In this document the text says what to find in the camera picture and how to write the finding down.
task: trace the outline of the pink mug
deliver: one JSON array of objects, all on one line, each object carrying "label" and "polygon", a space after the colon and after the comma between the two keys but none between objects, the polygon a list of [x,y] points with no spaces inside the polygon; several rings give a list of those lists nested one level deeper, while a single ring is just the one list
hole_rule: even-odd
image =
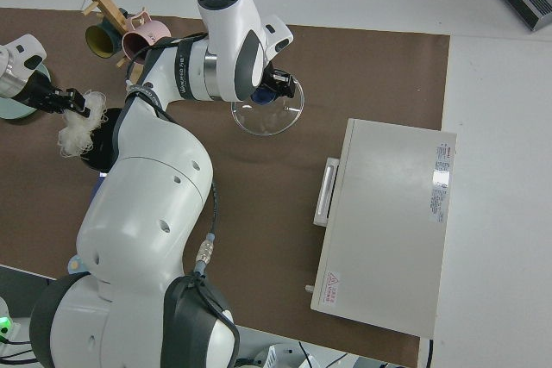
[{"label": "pink mug", "polygon": [[[135,26],[133,21],[143,19],[140,26]],[[122,50],[127,58],[132,59],[144,47],[150,47],[159,39],[171,36],[168,27],[162,22],[152,21],[146,10],[127,18],[128,32],[122,37]],[[143,64],[147,51],[141,52],[135,59],[138,64]]]}]

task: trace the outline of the robot end effector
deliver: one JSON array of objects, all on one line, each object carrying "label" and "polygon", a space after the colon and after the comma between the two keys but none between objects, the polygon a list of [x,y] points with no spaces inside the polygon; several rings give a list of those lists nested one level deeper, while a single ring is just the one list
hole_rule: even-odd
[{"label": "robot end effector", "polygon": [[56,88],[46,75],[36,70],[45,58],[44,47],[31,34],[0,45],[0,97],[50,113],[61,114],[68,109],[88,117],[90,110],[77,90]]}]

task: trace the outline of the white fluffy object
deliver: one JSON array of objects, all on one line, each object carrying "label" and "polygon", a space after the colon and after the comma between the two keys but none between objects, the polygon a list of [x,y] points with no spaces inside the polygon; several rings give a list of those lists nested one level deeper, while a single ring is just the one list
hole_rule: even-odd
[{"label": "white fluffy object", "polygon": [[58,135],[58,145],[63,157],[75,157],[92,149],[92,130],[107,121],[105,114],[105,95],[101,92],[89,90],[85,97],[85,107],[90,110],[90,116],[83,116],[72,111],[64,111],[63,119],[67,127]]}]

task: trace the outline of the cable connector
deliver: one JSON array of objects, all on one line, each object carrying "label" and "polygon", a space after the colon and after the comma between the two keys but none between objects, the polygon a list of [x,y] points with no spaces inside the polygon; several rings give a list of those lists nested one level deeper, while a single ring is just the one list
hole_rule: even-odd
[{"label": "cable connector", "polygon": [[210,262],[210,257],[213,254],[214,244],[210,240],[204,240],[198,250],[198,255],[196,256],[196,262],[203,261],[207,265]]}]

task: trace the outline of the green light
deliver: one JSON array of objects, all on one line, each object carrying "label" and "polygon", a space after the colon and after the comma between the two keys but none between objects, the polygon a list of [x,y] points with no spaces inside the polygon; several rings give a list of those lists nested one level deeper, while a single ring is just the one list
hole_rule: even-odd
[{"label": "green light", "polygon": [[6,327],[7,329],[11,327],[11,321],[9,320],[9,317],[3,316],[2,318],[0,318],[0,327]]}]

